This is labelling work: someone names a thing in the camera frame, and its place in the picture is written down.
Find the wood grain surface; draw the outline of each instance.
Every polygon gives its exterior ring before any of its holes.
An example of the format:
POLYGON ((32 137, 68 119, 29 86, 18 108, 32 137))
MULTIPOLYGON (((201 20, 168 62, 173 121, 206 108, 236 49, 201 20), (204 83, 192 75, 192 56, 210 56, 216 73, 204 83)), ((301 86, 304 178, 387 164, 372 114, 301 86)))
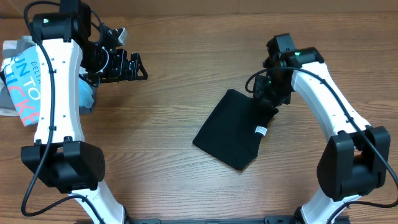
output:
MULTIPOLYGON (((348 101, 392 138, 398 171, 398 13, 266 14, 205 17, 106 17, 125 26, 126 50, 139 52, 149 79, 101 85, 95 113, 81 116, 86 142, 102 148, 106 181, 133 218, 164 220, 291 215, 318 188, 326 146, 308 106, 294 93, 261 141, 259 156, 238 172, 192 145, 225 92, 244 93, 261 69, 266 43, 290 32, 298 48, 316 47, 348 101)), ((20 19, 0 21, 0 42, 27 34, 20 19)), ((0 223, 73 223, 87 219, 76 202, 26 218, 21 202, 32 173, 20 159, 36 127, 0 117, 0 223)), ((64 197, 38 181, 29 211, 64 197)), ((363 200, 392 202, 388 176, 363 200)), ((353 223, 397 223, 398 208, 352 206, 353 223)))
MULTIPOLYGON (((2 0, 0 17, 22 18, 30 2, 2 0)), ((310 12, 396 12, 396 0, 82 0, 102 16, 188 16, 249 13, 310 12)), ((40 5, 30 10, 56 11, 57 7, 40 5)))

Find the cable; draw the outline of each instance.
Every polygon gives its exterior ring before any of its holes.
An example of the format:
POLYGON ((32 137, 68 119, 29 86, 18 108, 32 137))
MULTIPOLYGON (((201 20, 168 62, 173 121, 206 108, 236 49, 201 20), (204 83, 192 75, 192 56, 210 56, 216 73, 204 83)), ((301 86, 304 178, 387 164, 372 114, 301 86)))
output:
POLYGON ((96 29, 96 30, 98 30, 98 32, 101 32, 100 31, 100 28, 92 21, 91 22, 91 25, 93 25, 93 27, 96 29))
POLYGON ((47 140, 47 145, 45 147, 45 151, 43 153, 43 156, 42 156, 42 159, 40 160, 39 165, 37 166, 36 172, 33 175, 33 178, 32 178, 32 180, 31 180, 31 182, 30 182, 30 184, 29 184, 29 186, 28 186, 28 188, 26 190, 26 193, 25 193, 24 199, 22 201, 22 205, 21 205, 21 212, 22 212, 22 214, 24 216, 32 217, 32 216, 40 215, 40 214, 50 210, 51 208, 53 208, 53 207, 55 207, 55 206, 57 206, 57 205, 59 205, 59 204, 61 204, 63 202, 66 202, 67 200, 70 200, 70 199, 73 199, 73 198, 81 198, 83 202, 86 202, 89 205, 89 207, 92 209, 93 213, 95 214, 95 216, 99 220, 99 222, 100 223, 104 223, 103 219, 101 218, 99 213, 96 211, 94 205, 89 200, 87 200, 86 197, 84 197, 82 195, 72 195, 72 196, 69 196, 69 197, 65 197, 65 198, 63 198, 63 199, 61 199, 61 200, 59 200, 59 201, 57 201, 57 202, 45 207, 45 208, 43 208, 43 209, 41 209, 41 210, 39 210, 37 212, 31 212, 30 213, 30 212, 26 211, 26 204, 27 204, 27 201, 29 199, 29 195, 32 192, 33 186, 36 183, 36 180, 37 180, 37 178, 38 178, 38 176, 40 174, 40 171, 41 171, 41 169, 42 169, 42 167, 44 165, 44 162, 45 162, 45 160, 46 160, 46 158, 47 158, 47 156, 49 154, 50 146, 51 146, 52 138, 53 138, 53 134, 54 134, 54 129, 55 129, 55 126, 54 126, 54 114, 55 114, 54 70, 52 68, 50 57, 47 54, 47 51, 44 49, 44 46, 41 43, 41 41, 38 40, 37 36, 33 32, 32 27, 30 26, 30 23, 29 23, 29 18, 28 18, 29 9, 32 6, 35 6, 35 5, 38 5, 38 4, 51 4, 51 5, 54 5, 54 6, 59 6, 59 3, 50 2, 50 1, 36 1, 36 2, 32 2, 32 3, 28 4, 25 7, 25 9, 24 9, 24 20, 25 20, 26 26, 29 29, 29 32, 30 32, 30 34, 32 36, 33 41, 35 43, 37 43, 37 45, 40 47, 41 51, 43 52, 43 55, 45 57, 45 61, 47 62, 47 65, 49 66, 50 87, 51 87, 50 126, 49 126, 49 138, 47 140))
POLYGON ((94 10, 91 10, 91 12, 94 14, 95 17, 97 17, 99 24, 102 24, 102 21, 101 21, 100 17, 98 16, 98 14, 94 10))
MULTIPOLYGON (((318 75, 302 69, 302 68, 295 68, 295 67, 275 67, 275 68, 268 68, 268 69, 263 69, 257 73, 255 73, 254 75, 252 75, 248 81, 246 82, 245 85, 245 89, 246 91, 248 91, 249 93, 253 93, 252 90, 248 89, 248 85, 250 83, 250 81, 264 73, 264 72, 269 72, 269 71, 274 71, 274 70, 296 70, 299 72, 303 72, 306 73, 308 75, 311 75, 312 77, 316 78, 317 80, 321 81, 322 84, 324 84, 329 91, 331 92, 331 94, 335 97, 337 103, 340 105, 341 110, 344 112, 344 114, 346 115, 348 121, 353 125, 354 129, 359 133, 359 135, 365 140, 365 143, 371 148, 371 150, 373 151, 373 153, 375 153, 375 155, 377 155, 377 157, 380 159, 380 161, 384 164, 384 166, 386 167, 386 169, 388 170, 388 172, 390 173, 392 179, 394 180, 397 189, 398 189, 398 178, 396 173, 392 170, 391 166, 387 163, 387 161, 380 155, 379 151, 377 151, 376 147, 374 147, 373 143, 368 139, 368 137, 366 137, 365 133, 361 130, 361 128, 358 127, 358 125, 356 125, 356 123, 354 122, 354 119, 349 115, 348 110, 346 109, 346 107, 344 106, 343 102, 340 100, 340 98, 338 97, 337 93, 334 91, 334 89, 326 82, 325 79, 319 77, 318 75)), ((379 203, 373 203, 373 202, 363 202, 363 201, 353 201, 353 202, 345 202, 342 206, 340 206, 339 208, 337 208, 330 216, 330 218, 328 219, 326 224, 330 224, 331 221, 335 218, 335 216, 337 216, 337 214, 339 214, 345 207, 349 207, 350 205, 368 205, 368 206, 373 206, 373 207, 377 207, 377 208, 392 208, 398 205, 398 198, 395 202, 390 203, 390 204, 379 204, 379 203)))

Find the tag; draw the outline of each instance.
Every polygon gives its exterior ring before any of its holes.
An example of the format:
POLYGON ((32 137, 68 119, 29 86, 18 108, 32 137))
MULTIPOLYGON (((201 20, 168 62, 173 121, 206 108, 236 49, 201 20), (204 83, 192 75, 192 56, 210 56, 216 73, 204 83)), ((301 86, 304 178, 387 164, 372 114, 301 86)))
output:
POLYGON ((260 127, 260 126, 258 126, 258 127, 256 128, 256 131, 255 131, 254 133, 260 133, 260 134, 262 134, 263 136, 265 136, 266 133, 267 133, 267 129, 266 129, 265 127, 260 127))

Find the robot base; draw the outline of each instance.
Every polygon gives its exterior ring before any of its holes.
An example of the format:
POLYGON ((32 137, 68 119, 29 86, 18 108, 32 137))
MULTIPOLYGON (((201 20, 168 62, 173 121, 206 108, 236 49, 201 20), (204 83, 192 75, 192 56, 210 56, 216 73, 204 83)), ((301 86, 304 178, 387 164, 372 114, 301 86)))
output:
MULTIPOLYGON (((275 215, 258 219, 225 219, 225 220, 175 220, 161 221, 159 219, 130 220, 128 224, 301 224, 293 215, 275 215)), ((337 217, 335 224, 351 224, 348 217, 337 217)))

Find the black fabric bag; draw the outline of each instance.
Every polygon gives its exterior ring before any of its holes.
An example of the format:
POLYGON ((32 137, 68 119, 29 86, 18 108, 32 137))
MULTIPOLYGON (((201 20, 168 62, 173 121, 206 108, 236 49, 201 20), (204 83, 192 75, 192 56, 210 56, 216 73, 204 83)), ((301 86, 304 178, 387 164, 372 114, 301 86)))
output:
POLYGON ((228 90, 193 144, 231 167, 243 170, 257 157, 264 128, 276 113, 277 109, 265 110, 254 98, 228 90))

